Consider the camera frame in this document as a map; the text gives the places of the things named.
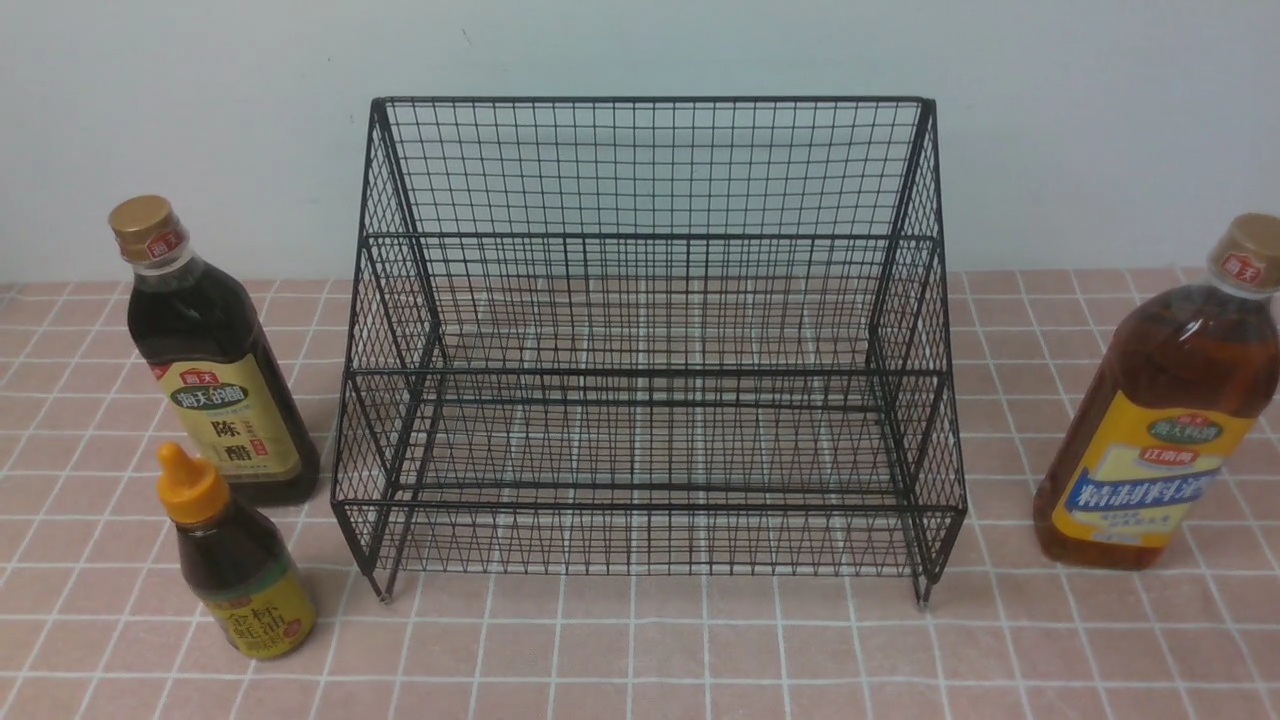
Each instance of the gold bottle cap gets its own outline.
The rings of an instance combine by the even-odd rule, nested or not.
[[[115,233],[120,256],[129,263],[155,263],[187,242],[187,231],[173,206],[159,195],[140,195],[120,202],[106,222]]]
[[[1249,213],[1231,220],[1208,254],[1208,270],[1247,293],[1280,290],[1280,218]]]

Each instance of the wire mesh shelf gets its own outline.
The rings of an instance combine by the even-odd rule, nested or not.
[[[876,574],[966,512],[931,100],[379,99],[334,514],[398,573]]]

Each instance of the pink tile countertop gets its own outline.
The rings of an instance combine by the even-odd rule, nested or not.
[[[324,619],[250,662],[178,573],[152,451],[180,433],[127,286],[0,287],[0,716],[1181,719],[1280,712],[1272,409],[1160,566],[1044,561],[1030,495],[1111,327],[1162,270],[952,273],[973,514],[916,611],[906,580],[410,574],[380,606],[328,509],[273,511]],[[332,452],[349,283],[250,283]]]

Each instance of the white wall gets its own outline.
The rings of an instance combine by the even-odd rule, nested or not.
[[[376,95],[938,99],[952,266],[1198,261],[1280,211],[1280,3],[173,0],[0,9],[0,279],[123,278],[168,195],[244,278],[351,272]]]

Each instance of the yellow label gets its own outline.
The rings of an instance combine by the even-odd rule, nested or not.
[[[1053,510],[1076,539],[1164,547],[1252,419],[1203,410],[1148,410],[1117,392]]]
[[[227,482],[283,480],[301,459],[253,355],[237,363],[173,363],[151,373],[200,454]]]
[[[242,653],[266,660],[289,652],[316,624],[316,609],[293,562],[274,564],[251,585],[201,594],[205,607]]]

